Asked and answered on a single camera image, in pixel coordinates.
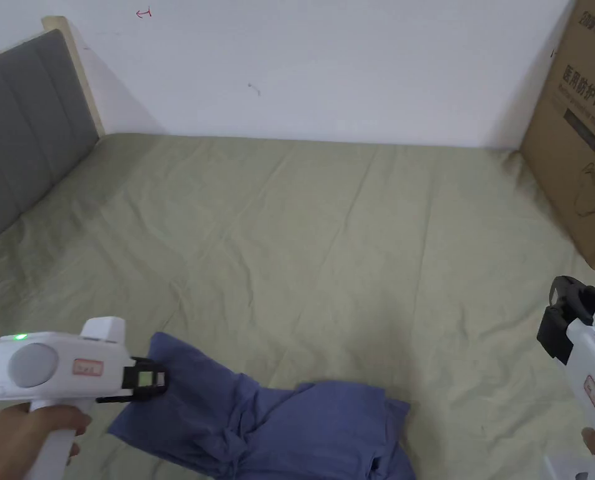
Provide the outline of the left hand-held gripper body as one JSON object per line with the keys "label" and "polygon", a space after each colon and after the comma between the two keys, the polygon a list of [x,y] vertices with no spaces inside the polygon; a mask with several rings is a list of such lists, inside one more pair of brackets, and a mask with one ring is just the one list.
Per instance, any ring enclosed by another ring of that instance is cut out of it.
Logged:
{"label": "left hand-held gripper body", "polygon": [[[87,320],[80,334],[24,332],[0,338],[0,401],[30,411],[74,406],[84,414],[96,398],[120,393],[123,367],[134,361],[120,317]],[[74,431],[52,432],[24,479],[62,479],[78,453]]]}

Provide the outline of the person's left hand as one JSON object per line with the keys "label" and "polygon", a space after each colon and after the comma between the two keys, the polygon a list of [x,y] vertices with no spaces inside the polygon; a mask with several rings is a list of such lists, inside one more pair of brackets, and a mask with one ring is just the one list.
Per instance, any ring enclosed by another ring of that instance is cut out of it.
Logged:
{"label": "person's left hand", "polygon": [[24,479],[48,436],[54,431],[86,432],[91,418],[74,406],[29,410],[28,403],[0,412],[0,479]]}

